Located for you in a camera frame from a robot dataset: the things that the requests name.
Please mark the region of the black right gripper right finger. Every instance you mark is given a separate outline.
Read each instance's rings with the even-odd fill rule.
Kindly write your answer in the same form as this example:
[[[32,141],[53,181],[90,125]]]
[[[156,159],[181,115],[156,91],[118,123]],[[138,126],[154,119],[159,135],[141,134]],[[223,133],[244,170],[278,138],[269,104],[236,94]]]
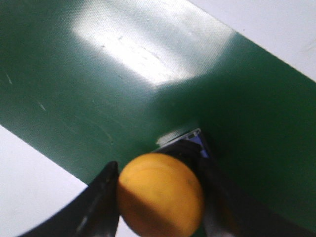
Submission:
[[[206,158],[197,161],[204,185],[208,237],[294,237],[296,227],[247,197]]]

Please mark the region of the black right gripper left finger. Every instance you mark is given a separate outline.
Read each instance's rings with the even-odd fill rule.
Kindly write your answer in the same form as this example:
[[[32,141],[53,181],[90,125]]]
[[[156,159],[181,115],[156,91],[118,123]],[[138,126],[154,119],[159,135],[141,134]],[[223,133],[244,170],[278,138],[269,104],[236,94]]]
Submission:
[[[118,163],[105,165],[96,178],[63,209],[23,237],[114,237],[119,223]]]

